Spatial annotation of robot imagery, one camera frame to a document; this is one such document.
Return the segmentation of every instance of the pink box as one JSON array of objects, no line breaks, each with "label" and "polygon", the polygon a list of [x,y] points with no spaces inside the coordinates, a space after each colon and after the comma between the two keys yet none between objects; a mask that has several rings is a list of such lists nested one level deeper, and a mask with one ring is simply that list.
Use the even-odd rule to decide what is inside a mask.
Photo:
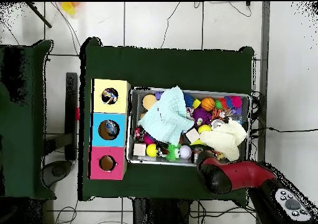
[{"label": "pink box", "polygon": [[[116,162],[114,169],[105,171],[100,167],[99,160],[103,156],[110,156]],[[127,169],[125,147],[93,146],[91,153],[91,176],[89,179],[122,180]]]}]

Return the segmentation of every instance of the green spiky toy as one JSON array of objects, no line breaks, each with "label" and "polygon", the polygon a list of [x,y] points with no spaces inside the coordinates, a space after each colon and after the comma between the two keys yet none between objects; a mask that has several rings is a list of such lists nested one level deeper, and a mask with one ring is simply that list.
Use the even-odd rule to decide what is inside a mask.
[{"label": "green spiky toy", "polygon": [[168,145],[168,154],[166,155],[167,160],[176,161],[180,157],[180,149],[181,145]]}]

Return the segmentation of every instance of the white ball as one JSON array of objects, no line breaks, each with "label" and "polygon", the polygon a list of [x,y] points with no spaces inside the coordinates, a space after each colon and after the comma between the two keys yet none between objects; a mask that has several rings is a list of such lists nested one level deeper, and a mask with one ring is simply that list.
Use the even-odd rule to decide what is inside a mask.
[{"label": "white ball", "polygon": [[180,149],[180,158],[188,159],[191,156],[191,148],[189,146],[182,146]]}]

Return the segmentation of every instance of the pink toy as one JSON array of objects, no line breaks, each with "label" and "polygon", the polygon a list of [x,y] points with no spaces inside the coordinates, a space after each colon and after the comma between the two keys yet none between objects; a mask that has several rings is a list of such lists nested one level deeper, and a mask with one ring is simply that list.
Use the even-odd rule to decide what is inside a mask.
[{"label": "pink toy", "polygon": [[148,133],[145,134],[145,136],[143,137],[143,141],[146,143],[146,145],[150,145],[150,144],[154,144],[155,139],[149,135]]},{"label": "pink toy", "polygon": [[239,108],[242,106],[242,99],[239,96],[230,96],[233,107]]}]

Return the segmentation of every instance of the blue box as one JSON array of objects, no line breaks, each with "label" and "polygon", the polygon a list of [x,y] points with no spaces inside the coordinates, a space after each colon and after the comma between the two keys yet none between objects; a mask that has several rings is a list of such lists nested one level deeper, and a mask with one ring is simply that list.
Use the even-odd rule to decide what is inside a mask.
[{"label": "blue box", "polygon": [[[105,121],[111,120],[119,126],[118,136],[113,140],[103,139],[99,133],[99,125]],[[93,114],[93,141],[92,146],[125,146],[127,116],[125,114]]]}]

